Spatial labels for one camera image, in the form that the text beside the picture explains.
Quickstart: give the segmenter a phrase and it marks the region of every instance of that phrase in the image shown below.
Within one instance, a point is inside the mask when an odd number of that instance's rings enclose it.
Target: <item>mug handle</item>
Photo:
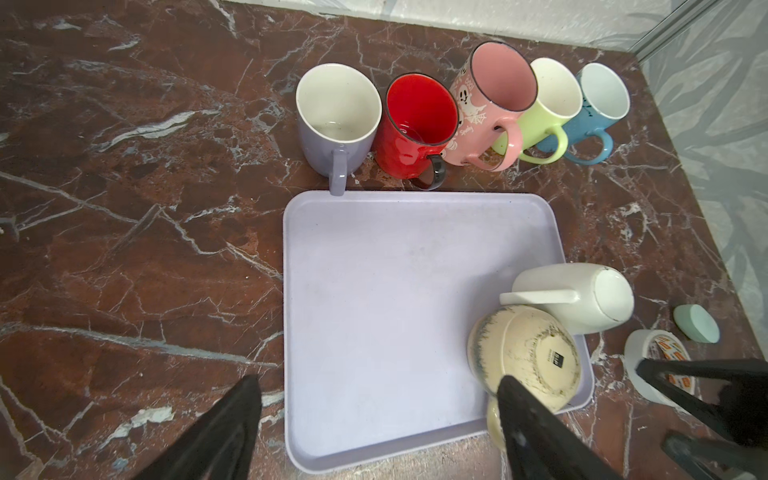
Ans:
[[[504,160],[495,167],[491,167],[483,161],[480,161],[478,155],[467,155],[467,161],[477,168],[489,172],[500,172],[512,166],[515,160],[523,151],[523,132],[520,130],[518,122],[514,118],[502,117],[498,120],[498,126],[507,131],[507,151],[504,154]]]
[[[432,182],[427,184],[418,178],[412,178],[411,185],[419,190],[434,190],[442,185],[442,182],[445,180],[445,161],[442,157],[434,154],[427,155],[427,158],[432,162]]]
[[[575,303],[579,300],[576,290],[532,290],[509,292],[498,296],[501,305],[541,305],[542,303]]]
[[[563,127],[560,125],[552,125],[547,130],[544,130],[544,133],[546,133],[548,136],[554,135],[558,139],[558,149],[555,150],[552,155],[546,158],[536,158],[530,155],[526,155],[525,153],[520,153],[520,160],[525,160],[527,162],[531,162],[532,164],[539,165],[546,165],[556,160],[560,160],[560,157],[562,157],[565,151],[568,149],[568,136],[566,135],[565,130],[563,130]]]
[[[595,164],[599,164],[602,161],[606,161],[607,158],[611,156],[611,153],[614,150],[614,139],[611,138],[609,134],[605,133],[605,130],[603,130],[602,128],[595,128],[593,131],[588,132],[587,136],[599,137],[600,140],[603,141],[603,151],[597,156],[597,158],[594,158],[592,160],[582,160],[580,158],[576,158],[573,154],[569,154],[568,152],[565,152],[565,157],[568,160],[579,165],[595,165]]]
[[[329,189],[334,197],[344,195],[346,189],[346,159],[349,154],[343,148],[333,149],[333,165],[329,177]]]

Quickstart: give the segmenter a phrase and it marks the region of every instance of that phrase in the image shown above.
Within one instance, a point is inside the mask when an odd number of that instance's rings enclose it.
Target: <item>white wall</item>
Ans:
[[[768,0],[721,1],[643,73],[768,354]]]
[[[313,13],[628,50],[683,0],[237,0]]]

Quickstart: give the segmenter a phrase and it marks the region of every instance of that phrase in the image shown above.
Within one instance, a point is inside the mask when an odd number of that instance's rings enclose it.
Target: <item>black mug handle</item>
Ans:
[[[424,183],[418,178],[412,178],[411,184],[419,190],[434,190],[445,180],[445,161],[440,155],[427,155],[429,161],[432,162],[432,182],[430,184]]]

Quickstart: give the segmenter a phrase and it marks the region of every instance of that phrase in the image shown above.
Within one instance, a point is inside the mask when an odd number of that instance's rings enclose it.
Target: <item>spider web print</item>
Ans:
[[[477,115],[472,115],[471,117],[467,117],[467,120],[469,120],[470,123],[473,123],[475,125],[480,125],[482,122],[485,121],[485,112]]]

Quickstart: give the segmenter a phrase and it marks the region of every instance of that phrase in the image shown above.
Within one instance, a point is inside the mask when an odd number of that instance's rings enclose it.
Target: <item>tray rim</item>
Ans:
[[[286,298],[288,297],[288,283],[285,281],[286,265],[288,264],[288,249],[286,248],[287,247],[287,245],[286,245],[286,240],[287,240],[287,235],[286,235],[286,232],[287,232],[287,228],[286,228],[287,227],[287,221],[286,221],[286,219],[289,217],[290,213],[293,210],[295,210],[296,208],[300,207],[300,205],[304,204],[306,201],[312,200],[312,197],[321,197],[320,198],[321,200],[328,201],[328,202],[332,203],[332,202],[349,201],[349,197],[345,198],[345,196],[350,195],[351,197],[360,197],[360,198],[353,199],[353,201],[367,202],[367,201],[376,201],[376,200],[378,200],[378,199],[373,198],[373,197],[378,197],[378,196],[381,196],[381,195],[383,195],[384,197],[387,197],[387,196],[393,195],[393,194],[395,194],[395,195],[405,195],[407,197],[425,197],[425,198],[434,198],[434,199],[436,199],[437,197],[475,197],[475,196],[478,196],[478,195],[493,196],[493,197],[530,197],[531,200],[533,200],[535,203],[544,204],[546,206],[545,210],[548,212],[549,215],[551,215],[552,220],[553,220],[552,223],[554,225],[555,233],[558,236],[558,252],[559,252],[560,258],[562,259],[561,262],[562,263],[567,263],[568,262],[567,259],[565,258],[565,251],[563,250],[563,243],[562,243],[562,239],[560,238],[560,229],[558,228],[557,218],[554,216],[554,211],[552,210],[552,207],[549,204],[549,202],[547,202],[541,195],[529,194],[529,193],[514,193],[514,192],[445,192],[445,191],[435,192],[435,191],[402,191],[402,190],[349,190],[349,191],[346,191],[344,193],[344,195],[341,196],[341,197],[334,197],[334,196],[330,195],[330,192],[328,190],[305,190],[304,192],[301,192],[300,194],[298,194],[295,197],[293,197],[288,202],[288,204],[286,205],[285,209],[283,210],[283,222],[282,222],[282,227],[283,227],[283,339],[286,339],[288,337],[289,330],[290,330],[288,328],[288,321],[287,321],[288,308],[287,308],[287,302],[286,302]],[[586,345],[586,339],[584,338],[583,335],[574,335],[574,340],[577,340],[578,342],[584,342],[584,344]],[[586,346],[586,347],[587,347],[587,355],[589,355],[589,346]],[[469,439],[469,438],[480,436],[480,435],[482,435],[484,433],[487,433],[487,430],[481,429],[481,430],[479,430],[477,432],[471,432],[469,434],[459,435],[459,436],[456,436],[456,437],[451,437],[449,439],[439,440],[437,442],[429,442],[429,443],[425,443],[425,444],[422,444],[422,445],[418,445],[416,447],[411,447],[411,448],[408,448],[408,449],[403,449],[403,450],[400,450],[400,451],[398,451],[396,453],[385,454],[385,455],[376,455],[376,456],[373,456],[373,457],[368,457],[368,458],[362,459],[362,460],[360,460],[358,462],[351,462],[351,463],[346,463],[346,464],[343,464],[343,465],[337,465],[335,467],[322,468],[322,469],[309,468],[306,465],[304,465],[300,461],[299,458],[296,457],[296,454],[293,452],[293,449],[291,447],[291,442],[289,441],[290,436],[289,436],[288,432],[290,430],[290,427],[289,427],[289,424],[290,424],[290,415],[289,415],[289,413],[290,412],[289,412],[289,408],[288,408],[288,405],[289,405],[288,398],[289,398],[290,395],[289,395],[288,381],[287,381],[287,379],[288,379],[288,371],[289,371],[289,360],[288,360],[289,357],[288,357],[287,353],[288,353],[288,342],[285,341],[285,342],[283,342],[283,412],[284,412],[284,417],[283,417],[284,433],[283,434],[284,434],[284,440],[285,440],[285,445],[286,445],[286,453],[288,454],[288,457],[290,458],[291,462],[299,470],[301,470],[302,472],[309,473],[309,474],[312,474],[312,475],[320,475],[320,474],[323,474],[323,473],[335,472],[335,471],[343,470],[343,469],[346,469],[346,468],[356,467],[358,465],[364,465],[364,464],[367,464],[367,463],[370,463],[370,462],[376,462],[376,461],[383,460],[383,459],[386,459],[386,458],[393,458],[393,457],[396,457],[396,456],[399,456],[399,455],[403,455],[403,454],[406,454],[406,453],[417,452],[419,450],[428,449],[428,448],[435,447],[435,446],[438,446],[438,445],[444,445],[444,444],[447,444],[447,443],[456,442],[458,440]],[[584,402],[582,404],[579,404],[579,405],[576,405],[576,406],[566,406],[563,409],[558,410],[555,413],[555,415],[561,415],[561,414],[564,414],[564,413],[572,412],[574,410],[583,409],[585,406],[589,405],[592,402],[592,400],[594,398],[594,388],[595,388],[596,379],[594,377],[594,370],[591,368],[591,363],[589,363],[588,370],[590,372],[590,375],[589,375],[590,388],[589,388],[589,396],[588,396],[586,402]],[[447,429],[447,428],[458,428],[458,427],[460,427],[462,425],[470,425],[470,424],[473,424],[473,423],[476,423],[476,422],[480,422],[480,421],[482,421],[482,423],[485,424],[485,420],[484,419],[482,419],[482,420],[478,419],[478,420],[472,420],[470,422],[460,423],[460,424],[457,424],[457,425],[449,425],[449,426],[443,427],[443,428],[444,429]],[[415,435],[410,435],[409,437],[402,437],[402,438],[412,438],[412,437],[416,437],[416,436],[420,436],[420,435],[428,435],[429,433],[436,432],[438,430],[432,430],[432,431],[429,431],[429,432],[421,432],[421,433],[418,433],[418,434],[415,434]],[[400,439],[392,439],[392,440],[388,440],[387,442],[381,442],[381,443],[374,444],[374,445],[381,445],[381,444],[385,444],[385,443],[388,443],[388,442],[396,442],[398,440],[400,440]],[[370,446],[373,446],[373,445],[365,445],[365,446],[359,447],[359,448],[368,448]],[[329,456],[331,456],[331,455],[324,455],[324,457],[318,457],[318,458],[327,458]]]

